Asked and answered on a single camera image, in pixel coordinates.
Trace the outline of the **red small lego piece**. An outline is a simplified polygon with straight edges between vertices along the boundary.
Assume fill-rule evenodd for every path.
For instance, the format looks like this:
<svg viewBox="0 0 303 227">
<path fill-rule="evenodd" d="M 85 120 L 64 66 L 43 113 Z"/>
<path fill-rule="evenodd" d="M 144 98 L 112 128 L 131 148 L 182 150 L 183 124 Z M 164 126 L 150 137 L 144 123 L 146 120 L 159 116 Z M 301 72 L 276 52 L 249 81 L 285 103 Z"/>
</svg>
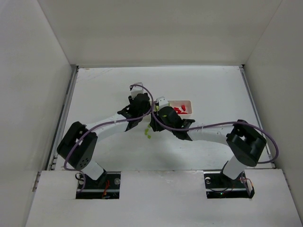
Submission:
<svg viewBox="0 0 303 227">
<path fill-rule="evenodd" d="M 181 114 L 182 113 L 182 111 L 178 107 L 174 107 L 173 109 L 177 112 L 177 114 Z"/>
</svg>

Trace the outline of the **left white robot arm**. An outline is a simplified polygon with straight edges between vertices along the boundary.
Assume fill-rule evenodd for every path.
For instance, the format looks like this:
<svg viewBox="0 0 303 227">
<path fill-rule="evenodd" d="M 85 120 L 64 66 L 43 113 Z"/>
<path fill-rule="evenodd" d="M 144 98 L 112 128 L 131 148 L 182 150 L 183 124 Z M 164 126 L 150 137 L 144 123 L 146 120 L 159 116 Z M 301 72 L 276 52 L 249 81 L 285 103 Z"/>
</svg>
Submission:
<svg viewBox="0 0 303 227">
<path fill-rule="evenodd" d="M 136 127 L 151 108 L 147 93 L 129 96 L 130 104 L 105 120 L 82 124 L 74 122 L 57 147 L 58 154 L 75 170 L 94 181 L 103 181 L 106 171 L 92 160 L 96 144 L 116 133 Z"/>
</svg>

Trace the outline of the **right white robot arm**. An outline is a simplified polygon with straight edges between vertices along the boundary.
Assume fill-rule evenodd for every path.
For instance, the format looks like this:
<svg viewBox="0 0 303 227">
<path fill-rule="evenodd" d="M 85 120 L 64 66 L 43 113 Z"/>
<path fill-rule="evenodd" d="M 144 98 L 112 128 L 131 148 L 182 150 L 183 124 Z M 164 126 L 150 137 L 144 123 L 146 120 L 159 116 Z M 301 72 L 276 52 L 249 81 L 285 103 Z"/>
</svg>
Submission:
<svg viewBox="0 0 303 227">
<path fill-rule="evenodd" d="M 208 141 L 226 145 L 233 153 L 221 174 L 235 180 L 247 167 L 255 167 L 266 146 L 266 139 L 244 120 L 231 125 L 205 127 L 193 119 L 182 119 L 170 106 L 151 113 L 153 131 L 168 130 L 180 140 Z"/>
</svg>

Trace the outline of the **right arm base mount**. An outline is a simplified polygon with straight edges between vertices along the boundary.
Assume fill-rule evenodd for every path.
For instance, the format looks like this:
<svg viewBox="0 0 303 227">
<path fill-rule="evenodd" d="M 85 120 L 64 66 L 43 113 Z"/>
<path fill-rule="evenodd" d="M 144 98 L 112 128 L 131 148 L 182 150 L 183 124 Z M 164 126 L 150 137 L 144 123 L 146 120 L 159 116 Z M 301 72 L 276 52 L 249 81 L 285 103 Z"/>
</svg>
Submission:
<svg viewBox="0 0 303 227">
<path fill-rule="evenodd" d="M 219 171 L 204 172 L 205 191 L 208 199 L 252 199 L 255 189 L 252 181 L 242 172 L 232 180 Z"/>
</svg>

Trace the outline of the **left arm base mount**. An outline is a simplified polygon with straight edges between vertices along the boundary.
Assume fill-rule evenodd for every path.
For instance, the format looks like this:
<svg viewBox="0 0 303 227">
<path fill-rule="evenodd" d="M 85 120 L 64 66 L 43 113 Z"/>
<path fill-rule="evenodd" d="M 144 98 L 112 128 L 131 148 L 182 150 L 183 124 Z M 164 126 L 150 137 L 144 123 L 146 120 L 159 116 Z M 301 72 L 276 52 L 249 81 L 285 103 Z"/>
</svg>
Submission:
<svg viewBox="0 0 303 227">
<path fill-rule="evenodd" d="M 121 172 L 107 172 L 96 181 L 81 173 L 76 173 L 75 178 L 78 181 L 76 199 L 119 199 Z"/>
</svg>

